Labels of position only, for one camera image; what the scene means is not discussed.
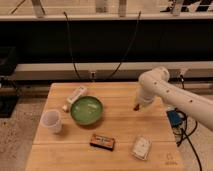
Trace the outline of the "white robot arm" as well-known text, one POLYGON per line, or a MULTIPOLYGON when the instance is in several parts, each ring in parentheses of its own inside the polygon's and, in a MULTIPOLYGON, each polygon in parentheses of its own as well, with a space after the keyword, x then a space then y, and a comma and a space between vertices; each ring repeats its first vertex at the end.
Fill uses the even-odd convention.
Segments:
POLYGON ((142 73, 138 78, 136 103, 145 107, 159 96, 213 131, 213 101, 173 86, 168 82, 169 78, 165 67, 142 73))

